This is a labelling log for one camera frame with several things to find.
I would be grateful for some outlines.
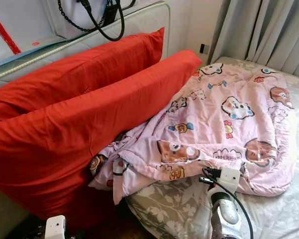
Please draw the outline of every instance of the red pillow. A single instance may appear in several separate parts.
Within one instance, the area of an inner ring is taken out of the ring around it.
[[[41,218],[65,215],[74,231],[94,226],[113,200],[87,187],[89,161],[119,132],[161,110],[200,63],[183,51],[101,89],[0,121],[0,189]]]
[[[66,57],[0,88],[0,121],[120,81],[161,58],[164,28]]]

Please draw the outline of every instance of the curtain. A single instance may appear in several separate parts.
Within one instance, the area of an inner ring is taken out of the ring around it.
[[[210,62],[228,56],[299,76],[299,0],[228,1]]]

